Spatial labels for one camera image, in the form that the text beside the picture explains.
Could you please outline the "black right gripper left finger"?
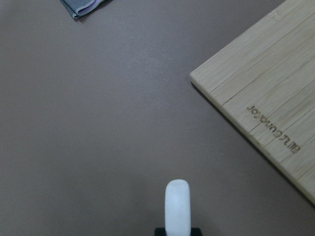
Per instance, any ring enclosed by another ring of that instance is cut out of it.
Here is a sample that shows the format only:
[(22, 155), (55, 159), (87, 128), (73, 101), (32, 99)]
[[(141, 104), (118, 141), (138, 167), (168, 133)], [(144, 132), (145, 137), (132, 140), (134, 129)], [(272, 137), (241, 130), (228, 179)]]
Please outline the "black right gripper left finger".
[(154, 236), (166, 236), (165, 228), (155, 228)]

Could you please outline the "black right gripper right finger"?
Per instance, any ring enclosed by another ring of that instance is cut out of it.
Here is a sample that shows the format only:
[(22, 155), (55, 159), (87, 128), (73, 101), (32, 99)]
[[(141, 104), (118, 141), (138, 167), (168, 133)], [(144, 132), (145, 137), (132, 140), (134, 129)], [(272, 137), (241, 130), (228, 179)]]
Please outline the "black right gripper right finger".
[(202, 236), (202, 231), (200, 228), (191, 228), (190, 236)]

